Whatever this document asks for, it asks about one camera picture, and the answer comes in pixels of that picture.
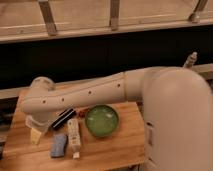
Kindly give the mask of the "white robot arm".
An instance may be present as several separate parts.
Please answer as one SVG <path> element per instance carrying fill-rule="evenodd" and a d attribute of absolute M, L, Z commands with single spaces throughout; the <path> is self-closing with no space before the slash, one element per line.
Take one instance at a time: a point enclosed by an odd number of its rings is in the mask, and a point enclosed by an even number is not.
<path fill-rule="evenodd" d="M 58 90 L 38 77 L 21 109 L 44 130 L 55 111 L 126 101 L 143 103 L 144 171 L 213 171 L 213 92 L 191 69 L 136 69 Z"/>

